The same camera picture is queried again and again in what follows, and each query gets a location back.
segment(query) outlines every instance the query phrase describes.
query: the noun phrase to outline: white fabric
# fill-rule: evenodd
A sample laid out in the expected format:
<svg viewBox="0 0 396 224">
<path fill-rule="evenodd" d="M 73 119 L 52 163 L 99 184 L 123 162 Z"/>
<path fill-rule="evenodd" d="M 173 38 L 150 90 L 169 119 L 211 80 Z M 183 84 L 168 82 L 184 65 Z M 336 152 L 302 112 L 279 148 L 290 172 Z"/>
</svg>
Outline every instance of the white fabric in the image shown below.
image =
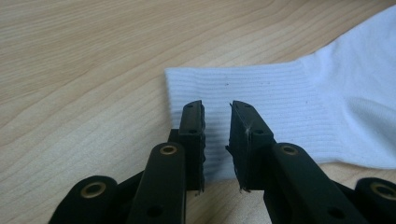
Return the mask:
<svg viewBox="0 0 396 224">
<path fill-rule="evenodd" d="M 233 100 L 254 105 L 277 142 L 316 162 L 396 168 L 396 7 L 289 63 L 165 70 L 174 127 L 202 100 L 206 179 L 234 178 L 228 145 Z"/>
</svg>

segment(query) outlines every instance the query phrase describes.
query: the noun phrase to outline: screw hole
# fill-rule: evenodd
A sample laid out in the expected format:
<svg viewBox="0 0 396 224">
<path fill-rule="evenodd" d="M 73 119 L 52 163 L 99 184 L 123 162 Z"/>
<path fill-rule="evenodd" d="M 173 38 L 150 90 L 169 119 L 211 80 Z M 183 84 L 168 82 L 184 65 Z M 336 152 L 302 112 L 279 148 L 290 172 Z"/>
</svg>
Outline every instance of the screw hole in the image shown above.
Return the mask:
<svg viewBox="0 0 396 224">
<path fill-rule="evenodd" d="M 160 149 L 160 152 L 163 155 L 172 155 L 177 152 L 177 148 L 173 146 L 165 146 Z"/>
<path fill-rule="evenodd" d="M 393 189 L 385 184 L 374 182 L 370 185 L 372 191 L 382 198 L 396 201 L 396 189 Z"/>
<path fill-rule="evenodd" d="M 159 217 L 163 213 L 163 207 L 161 205 L 151 206 L 148 211 L 148 217 Z"/>
<path fill-rule="evenodd" d="M 291 155 L 291 156 L 295 156 L 298 154 L 298 150 L 294 147 L 290 147 L 290 146 L 282 146 L 281 147 L 282 151 L 285 154 Z"/>
<path fill-rule="evenodd" d="M 95 198 L 105 192 L 106 184 L 103 182 L 93 182 L 81 190 L 81 197 L 90 199 Z"/>
<path fill-rule="evenodd" d="M 327 212 L 329 213 L 330 216 L 338 218 L 338 219 L 343 219 L 346 217 L 346 215 L 344 214 L 344 212 L 336 207 L 330 207 Z"/>
</svg>

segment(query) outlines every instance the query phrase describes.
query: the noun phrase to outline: light wooden surface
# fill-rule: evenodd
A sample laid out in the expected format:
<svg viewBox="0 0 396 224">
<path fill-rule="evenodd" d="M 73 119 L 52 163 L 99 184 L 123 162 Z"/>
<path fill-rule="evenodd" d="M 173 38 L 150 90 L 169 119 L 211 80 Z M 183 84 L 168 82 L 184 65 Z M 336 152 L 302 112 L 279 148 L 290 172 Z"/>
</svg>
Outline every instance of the light wooden surface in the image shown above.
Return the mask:
<svg viewBox="0 0 396 224">
<path fill-rule="evenodd" d="M 280 63 L 396 1 L 0 1 L 0 223 L 46 223 L 79 180 L 144 169 L 170 129 L 163 69 Z M 396 171 L 321 166 L 354 187 Z M 270 223 L 235 180 L 188 193 L 187 223 Z"/>
</svg>

